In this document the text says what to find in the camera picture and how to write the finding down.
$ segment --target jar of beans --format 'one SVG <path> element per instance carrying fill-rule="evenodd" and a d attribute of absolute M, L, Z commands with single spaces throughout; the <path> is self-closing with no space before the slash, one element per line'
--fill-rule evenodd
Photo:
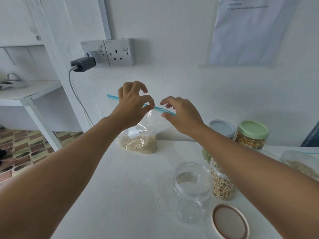
<path fill-rule="evenodd" d="M 232 200 L 237 188 L 213 158 L 209 170 L 213 178 L 213 195 L 221 200 Z"/>
<path fill-rule="evenodd" d="M 208 126 L 213 129 L 214 131 L 230 138 L 233 139 L 235 132 L 236 132 L 236 128 L 233 124 L 231 124 L 230 122 L 227 122 L 225 120 L 212 120 L 208 123 Z M 209 152 L 207 152 L 205 150 L 205 148 L 202 149 L 202 155 L 205 159 L 206 162 L 210 163 L 211 161 L 211 155 L 209 154 Z"/>
<path fill-rule="evenodd" d="M 250 148 L 263 148 L 269 136 L 269 130 L 260 122 L 245 120 L 237 127 L 235 142 Z"/>

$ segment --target paper sheet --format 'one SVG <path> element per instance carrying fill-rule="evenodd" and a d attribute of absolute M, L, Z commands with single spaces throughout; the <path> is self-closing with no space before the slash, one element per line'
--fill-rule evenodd
<path fill-rule="evenodd" d="M 271 64 L 297 3 L 220 0 L 209 64 Z"/>

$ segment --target wall socket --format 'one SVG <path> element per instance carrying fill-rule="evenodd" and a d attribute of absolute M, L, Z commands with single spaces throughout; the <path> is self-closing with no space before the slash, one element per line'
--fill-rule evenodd
<path fill-rule="evenodd" d="M 104 40 L 110 67 L 135 65 L 133 39 Z"/>
<path fill-rule="evenodd" d="M 84 56 L 94 57 L 96 68 L 109 68 L 107 52 L 105 49 L 104 40 L 93 40 L 81 42 Z"/>

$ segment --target white countertop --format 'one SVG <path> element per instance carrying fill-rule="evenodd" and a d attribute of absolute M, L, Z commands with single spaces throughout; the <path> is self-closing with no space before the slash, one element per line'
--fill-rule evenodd
<path fill-rule="evenodd" d="M 158 141 L 152 155 L 127 152 L 113 143 L 90 183 L 60 223 L 52 239 L 68 238 L 219 238 L 211 219 L 180 223 L 169 206 L 175 168 L 185 161 L 207 164 L 197 142 Z M 319 153 L 319 148 L 265 146 L 277 157 L 289 149 Z M 225 203 L 212 196 L 210 208 Z M 281 238 L 241 194 L 226 202 L 237 207 L 250 226 L 249 238 Z"/>
<path fill-rule="evenodd" d="M 26 84 L 27 86 L 21 89 L 0 90 L 0 105 L 22 106 L 20 100 L 23 98 L 30 96 L 34 100 L 62 86 L 59 80 L 26 81 Z"/>

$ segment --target patterned floor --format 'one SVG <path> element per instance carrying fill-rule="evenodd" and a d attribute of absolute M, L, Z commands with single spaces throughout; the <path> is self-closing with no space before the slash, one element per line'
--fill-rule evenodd
<path fill-rule="evenodd" d="M 72 142 L 83 132 L 54 132 L 62 146 Z M 12 166 L 0 170 L 0 185 L 54 152 L 40 131 L 0 129 L 0 149 L 11 147 L 4 158 L 14 158 Z"/>

